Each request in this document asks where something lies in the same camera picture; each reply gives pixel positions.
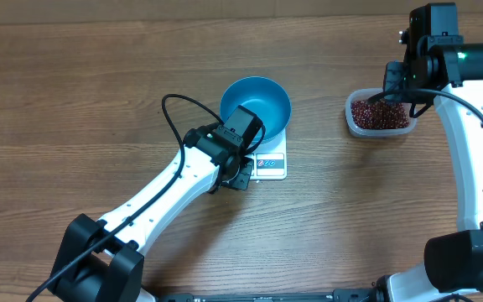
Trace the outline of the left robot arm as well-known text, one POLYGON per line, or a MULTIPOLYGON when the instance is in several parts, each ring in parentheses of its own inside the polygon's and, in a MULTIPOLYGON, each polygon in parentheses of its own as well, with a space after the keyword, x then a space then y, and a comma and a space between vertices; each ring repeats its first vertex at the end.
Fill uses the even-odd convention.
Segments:
POLYGON ((63 301, 154 301, 142 286, 148 251, 198 196, 248 187, 247 155, 264 130, 219 123, 190 130, 165 170, 133 198, 98 220, 80 214, 69 224, 47 290, 63 301))

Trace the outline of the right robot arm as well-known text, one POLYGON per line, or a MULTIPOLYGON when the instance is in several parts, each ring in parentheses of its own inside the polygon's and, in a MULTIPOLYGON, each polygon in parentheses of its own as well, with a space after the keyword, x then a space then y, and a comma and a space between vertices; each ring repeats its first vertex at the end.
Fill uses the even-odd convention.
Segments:
POLYGON ((379 281, 386 301, 449 301, 483 293, 483 44, 424 35, 410 41, 393 101, 434 107, 443 123, 458 192, 457 232, 426 243, 423 261, 379 281))

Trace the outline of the white digital kitchen scale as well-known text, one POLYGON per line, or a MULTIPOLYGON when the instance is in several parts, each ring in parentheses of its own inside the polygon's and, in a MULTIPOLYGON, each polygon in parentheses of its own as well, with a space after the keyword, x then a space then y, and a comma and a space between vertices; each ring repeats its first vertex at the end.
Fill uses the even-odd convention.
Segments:
POLYGON ((262 143, 248 158, 253 163, 250 180, 284 180, 288 175, 286 131, 283 130, 273 140, 262 143))

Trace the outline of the blue metal bowl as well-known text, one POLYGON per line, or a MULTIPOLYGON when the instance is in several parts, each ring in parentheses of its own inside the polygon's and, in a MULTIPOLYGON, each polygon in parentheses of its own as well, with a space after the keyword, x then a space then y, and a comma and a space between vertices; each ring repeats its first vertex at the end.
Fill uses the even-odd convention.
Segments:
POLYGON ((275 139, 292 116, 288 93, 266 77, 249 76, 232 83, 220 102, 220 117, 225 121, 238 106, 255 113, 266 128, 263 143, 275 139))

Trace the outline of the red adzuki beans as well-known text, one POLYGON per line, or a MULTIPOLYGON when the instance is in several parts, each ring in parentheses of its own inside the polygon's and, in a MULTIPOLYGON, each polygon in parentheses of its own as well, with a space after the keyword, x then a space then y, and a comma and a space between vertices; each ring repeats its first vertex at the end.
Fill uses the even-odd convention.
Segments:
POLYGON ((408 115, 401 103, 391 104, 384 100, 369 103, 357 100, 351 103, 351 114, 355 125, 367 130, 407 128, 408 115))

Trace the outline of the clear plastic food container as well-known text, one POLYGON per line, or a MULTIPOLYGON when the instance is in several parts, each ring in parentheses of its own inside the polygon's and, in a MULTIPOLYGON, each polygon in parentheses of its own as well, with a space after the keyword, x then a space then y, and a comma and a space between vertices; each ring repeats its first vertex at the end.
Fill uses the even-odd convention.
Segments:
POLYGON ((352 136, 358 138, 388 138, 397 135, 403 135, 412 132, 416 127, 417 120, 409 116, 411 105, 403 104, 405 110, 405 118, 408 125, 405 128, 396 129, 364 129, 361 128, 353 118, 352 103, 355 101, 365 101, 368 97, 382 92, 382 88, 366 88, 352 92, 345 102, 345 120, 352 136))

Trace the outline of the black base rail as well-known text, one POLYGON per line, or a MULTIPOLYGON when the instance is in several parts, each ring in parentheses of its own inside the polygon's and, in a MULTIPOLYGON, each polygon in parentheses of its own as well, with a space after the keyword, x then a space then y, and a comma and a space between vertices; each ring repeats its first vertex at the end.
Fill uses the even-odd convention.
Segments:
POLYGON ((334 289, 331 292, 287 294, 166 294, 158 302, 390 302, 382 289, 334 289))

